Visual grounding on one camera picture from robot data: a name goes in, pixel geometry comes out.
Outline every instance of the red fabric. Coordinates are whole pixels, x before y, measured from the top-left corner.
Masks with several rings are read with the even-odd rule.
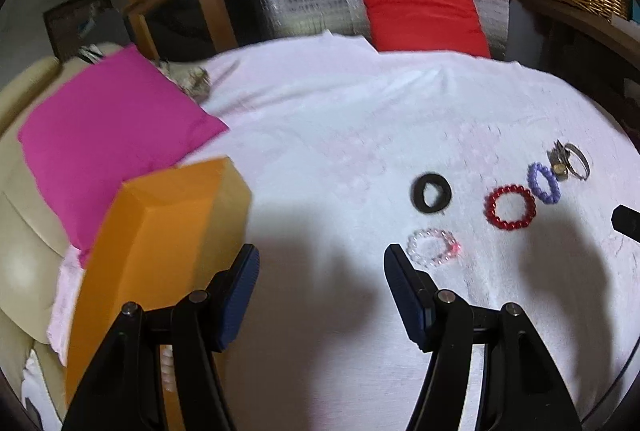
[[[490,58],[474,0],[364,0],[379,52],[453,50]]]

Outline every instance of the red beaded bracelet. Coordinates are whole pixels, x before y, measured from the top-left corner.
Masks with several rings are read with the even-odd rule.
[[[495,202],[500,196],[505,194],[505,192],[515,192],[524,198],[527,205],[527,212],[524,218],[516,221],[504,221],[495,215]],[[498,229],[504,229],[505,231],[523,229],[524,227],[529,226],[529,223],[531,223],[531,220],[533,220],[535,215],[536,199],[533,197],[533,194],[531,194],[531,191],[524,188],[524,186],[512,184],[510,186],[498,187],[497,189],[494,189],[486,199],[486,219],[489,220],[489,223],[498,227]]]

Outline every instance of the pink cloth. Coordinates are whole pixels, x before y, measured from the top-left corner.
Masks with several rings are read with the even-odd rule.
[[[131,45],[40,104],[18,139],[84,267],[123,182],[173,166],[225,130]]]
[[[84,270],[78,260],[80,251],[69,247],[60,265],[56,298],[51,309],[51,319],[47,328],[47,337],[51,348],[60,357],[60,363],[66,366],[66,352],[69,347],[71,322],[74,319],[78,294],[84,279]]]

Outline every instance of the cardboard box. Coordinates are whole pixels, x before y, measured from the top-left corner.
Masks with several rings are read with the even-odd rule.
[[[122,186],[78,296],[67,404],[124,303],[135,301],[145,310],[174,305],[230,267],[244,243],[250,202],[251,192],[228,158],[152,173]],[[175,400],[167,407],[169,420],[171,407],[175,410]]]

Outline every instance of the white bed sheet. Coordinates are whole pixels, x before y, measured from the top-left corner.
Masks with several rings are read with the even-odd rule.
[[[207,67],[216,87],[204,107],[231,130],[184,163],[232,158],[254,193],[246,241],[261,257],[228,352],[239,430],[405,429],[430,356],[406,336],[382,258],[423,227],[450,230],[463,247],[430,270],[438,287],[495,309],[522,305],[580,416],[609,390],[610,409],[597,412],[608,416],[637,372],[610,389],[640,335],[640,247],[610,226],[618,204],[640,207],[640,156],[597,106],[517,63],[378,54],[330,34]],[[538,202],[528,229],[489,225],[487,192],[526,184],[556,139],[586,154],[591,178],[562,183],[558,205]],[[425,172],[452,186],[444,212],[411,204]],[[474,350],[462,430],[475,422],[481,359]]]

